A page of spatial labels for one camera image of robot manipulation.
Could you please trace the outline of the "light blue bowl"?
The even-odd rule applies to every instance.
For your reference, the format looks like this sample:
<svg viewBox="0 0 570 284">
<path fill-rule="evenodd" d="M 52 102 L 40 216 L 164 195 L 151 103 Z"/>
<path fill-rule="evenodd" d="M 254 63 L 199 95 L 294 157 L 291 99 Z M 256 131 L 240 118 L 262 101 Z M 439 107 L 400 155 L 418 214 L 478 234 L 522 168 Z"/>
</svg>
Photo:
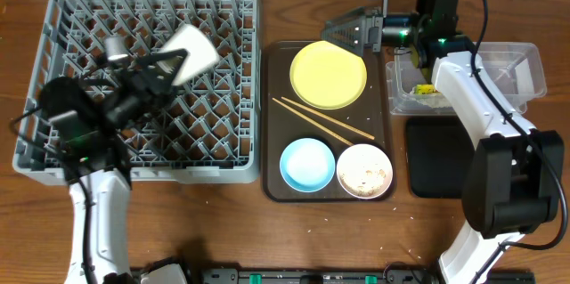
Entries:
<svg viewBox="0 0 570 284">
<path fill-rule="evenodd" d="M 314 138 L 290 143 L 281 153 L 279 169 L 282 180 L 293 190 L 313 193 L 332 180 L 336 160 L 328 145 Z"/>
</svg>

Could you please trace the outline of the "white tissue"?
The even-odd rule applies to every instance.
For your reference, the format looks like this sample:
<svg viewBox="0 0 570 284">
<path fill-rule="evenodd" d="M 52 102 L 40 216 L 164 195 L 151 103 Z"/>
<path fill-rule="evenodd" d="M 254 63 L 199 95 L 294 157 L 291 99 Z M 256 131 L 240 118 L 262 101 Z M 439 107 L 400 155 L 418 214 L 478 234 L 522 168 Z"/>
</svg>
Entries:
<svg viewBox="0 0 570 284">
<path fill-rule="evenodd" d="M 432 109 L 450 108 L 450 102 L 440 93 L 419 94 L 416 101 Z"/>
</svg>

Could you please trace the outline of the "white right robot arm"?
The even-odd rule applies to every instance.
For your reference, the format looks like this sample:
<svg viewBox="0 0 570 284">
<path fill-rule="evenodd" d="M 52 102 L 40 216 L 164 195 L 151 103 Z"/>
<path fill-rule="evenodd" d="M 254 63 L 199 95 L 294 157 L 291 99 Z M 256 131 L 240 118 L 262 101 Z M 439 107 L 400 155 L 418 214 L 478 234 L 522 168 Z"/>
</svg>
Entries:
<svg viewBox="0 0 570 284">
<path fill-rule="evenodd" d="M 461 204 L 465 222 L 426 283 L 483 283 L 511 247 L 569 210 L 562 184 L 564 143 L 522 117 L 485 70 L 480 44 L 458 30 L 459 0 L 417 0 L 408 14 L 386 7 L 352 10 L 328 20 L 322 39 L 350 53 L 406 48 L 414 66 L 452 105 L 474 147 Z"/>
</svg>

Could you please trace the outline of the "white cup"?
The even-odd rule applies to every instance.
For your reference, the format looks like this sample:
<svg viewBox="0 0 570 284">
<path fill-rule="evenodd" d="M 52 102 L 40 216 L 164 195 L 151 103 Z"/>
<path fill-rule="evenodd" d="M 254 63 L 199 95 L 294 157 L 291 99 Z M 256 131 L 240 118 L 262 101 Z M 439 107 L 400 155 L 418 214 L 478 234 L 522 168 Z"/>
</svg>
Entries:
<svg viewBox="0 0 570 284">
<path fill-rule="evenodd" d="M 217 65 L 220 56 L 208 37 L 192 24 L 184 23 L 159 49 L 159 52 L 186 49 L 188 59 L 185 62 L 182 85 L 194 77 Z"/>
</svg>

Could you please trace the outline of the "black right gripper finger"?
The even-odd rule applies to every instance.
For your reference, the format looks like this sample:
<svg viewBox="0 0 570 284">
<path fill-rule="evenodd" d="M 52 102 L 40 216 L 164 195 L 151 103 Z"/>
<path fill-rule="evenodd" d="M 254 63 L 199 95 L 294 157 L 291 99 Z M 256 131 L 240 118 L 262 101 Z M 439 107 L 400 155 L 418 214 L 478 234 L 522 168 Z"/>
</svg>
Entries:
<svg viewBox="0 0 570 284">
<path fill-rule="evenodd" d="M 321 32 L 321 39 L 358 56 L 364 54 L 365 35 L 359 26 L 333 26 Z"/>
<path fill-rule="evenodd" d="M 325 28 L 333 28 L 335 26 L 346 26 L 351 22 L 354 22 L 356 25 L 360 24 L 361 18 L 365 16 L 366 8 L 361 6 L 355 8 L 349 12 L 346 12 L 332 20 L 327 20 L 325 22 Z"/>
</svg>

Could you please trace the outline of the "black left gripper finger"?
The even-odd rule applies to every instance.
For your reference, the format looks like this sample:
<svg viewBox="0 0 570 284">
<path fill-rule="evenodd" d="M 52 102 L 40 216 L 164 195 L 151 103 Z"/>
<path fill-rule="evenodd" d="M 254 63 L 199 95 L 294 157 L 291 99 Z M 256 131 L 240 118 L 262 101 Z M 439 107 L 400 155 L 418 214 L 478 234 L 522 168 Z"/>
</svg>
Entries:
<svg viewBox="0 0 570 284">
<path fill-rule="evenodd" d="M 157 67 L 160 71 L 168 75 L 176 75 L 188 57 L 186 49 L 176 49 L 173 51 L 151 53 L 135 60 L 137 66 L 143 69 Z"/>
<path fill-rule="evenodd" d="M 187 56 L 175 56 L 165 61 L 165 73 L 171 85 L 171 91 L 174 91 L 175 88 L 179 86 L 179 81 L 183 76 L 187 59 Z"/>
</svg>

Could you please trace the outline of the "pink bowl with rice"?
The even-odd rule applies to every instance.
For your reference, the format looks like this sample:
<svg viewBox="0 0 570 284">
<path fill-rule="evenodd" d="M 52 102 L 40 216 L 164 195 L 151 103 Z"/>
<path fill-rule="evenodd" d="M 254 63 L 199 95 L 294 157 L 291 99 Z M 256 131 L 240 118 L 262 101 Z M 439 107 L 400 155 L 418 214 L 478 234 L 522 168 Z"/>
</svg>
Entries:
<svg viewBox="0 0 570 284">
<path fill-rule="evenodd" d="M 390 158 L 370 144 L 356 144 L 344 150 L 338 158 L 336 173 L 341 187 L 358 199 L 384 196 L 394 180 Z"/>
</svg>

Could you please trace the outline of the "green snack wrapper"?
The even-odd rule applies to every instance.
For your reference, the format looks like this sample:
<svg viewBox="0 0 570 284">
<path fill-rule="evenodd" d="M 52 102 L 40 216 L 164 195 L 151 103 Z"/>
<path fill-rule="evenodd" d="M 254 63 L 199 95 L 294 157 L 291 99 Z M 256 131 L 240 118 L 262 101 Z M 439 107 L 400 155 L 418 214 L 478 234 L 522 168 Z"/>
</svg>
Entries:
<svg viewBox="0 0 570 284">
<path fill-rule="evenodd" d="M 416 85 L 412 89 L 412 93 L 417 94 L 417 95 L 429 95 L 429 94 L 438 93 L 438 91 L 435 89 L 435 87 L 433 85 L 420 84 L 420 85 Z"/>
</svg>

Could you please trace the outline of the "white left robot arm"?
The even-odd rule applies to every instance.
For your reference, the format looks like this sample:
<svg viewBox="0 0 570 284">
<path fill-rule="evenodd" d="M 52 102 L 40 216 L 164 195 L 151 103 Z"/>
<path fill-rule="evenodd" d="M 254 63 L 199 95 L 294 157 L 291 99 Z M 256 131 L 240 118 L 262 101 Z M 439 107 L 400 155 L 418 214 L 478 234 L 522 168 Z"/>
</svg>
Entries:
<svg viewBox="0 0 570 284">
<path fill-rule="evenodd" d="M 56 158 L 73 202 L 68 283 L 133 282 L 126 240 L 131 163 L 119 134 L 171 102 L 188 57 L 185 49 L 141 57 L 136 70 L 119 71 L 118 87 L 99 101 L 71 77 L 42 89 L 39 106 L 59 133 Z"/>
</svg>

